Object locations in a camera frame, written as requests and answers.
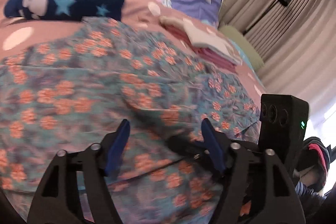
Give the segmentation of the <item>dark clothes pile pink trim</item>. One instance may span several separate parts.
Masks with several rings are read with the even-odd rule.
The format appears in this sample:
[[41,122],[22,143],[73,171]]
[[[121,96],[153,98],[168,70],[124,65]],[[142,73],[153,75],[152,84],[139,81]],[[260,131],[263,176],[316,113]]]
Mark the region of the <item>dark clothes pile pink trim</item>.
[[303,196],[306,191],[319,193],[323,190],[330,164],[331,148],[325,147],[318,137],[305,139],[293,173],[296,193]]

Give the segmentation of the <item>green pillow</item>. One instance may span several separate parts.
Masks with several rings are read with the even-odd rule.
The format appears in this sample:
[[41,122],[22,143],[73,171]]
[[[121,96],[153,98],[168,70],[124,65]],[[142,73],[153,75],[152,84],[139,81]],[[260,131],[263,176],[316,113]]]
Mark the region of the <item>green pillow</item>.
[[243,59],[245,62],[249,62],[254,71],[258,71],[264,66],[261,56],[240,31],[229,25],[221,26],[218,30],[235,43],[236,48],[244,55]]

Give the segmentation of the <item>folded pink cloth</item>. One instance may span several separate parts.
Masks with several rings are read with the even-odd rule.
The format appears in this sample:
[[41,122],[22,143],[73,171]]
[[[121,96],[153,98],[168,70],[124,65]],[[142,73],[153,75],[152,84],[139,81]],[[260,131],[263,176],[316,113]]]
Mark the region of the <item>folded pink cloth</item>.
[[232,73],[236,73],[236,65],[234,63],[215,53],[213,50],[208,48],[197,48],[193,46],[191,44],[191,40],[184,31],[181,31],[173,26],[163,26],[163,28],[172,34],[172,36],[184,42],[187,48],[190,48],[190,50],[196,53],[199,57],[215,64],[221,69],[226,69]]

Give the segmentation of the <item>beige curtain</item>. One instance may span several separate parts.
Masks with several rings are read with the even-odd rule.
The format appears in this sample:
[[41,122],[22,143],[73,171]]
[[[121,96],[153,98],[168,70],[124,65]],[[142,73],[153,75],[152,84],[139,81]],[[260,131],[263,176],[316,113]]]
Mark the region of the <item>beige curtain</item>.
[[224,0],[220,23],[261,56],[269,93],[307,101],[311,116],[335,103],[335,0]]

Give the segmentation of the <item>navy star fleece garment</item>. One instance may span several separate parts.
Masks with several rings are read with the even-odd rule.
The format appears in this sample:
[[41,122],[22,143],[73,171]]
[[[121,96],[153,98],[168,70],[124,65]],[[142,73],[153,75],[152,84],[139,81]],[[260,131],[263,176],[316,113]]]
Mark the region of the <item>navy star fleece garment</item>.
[[120,21],[125,0],[8,0],[7,18],[80,21],[83,17],[107,17]]

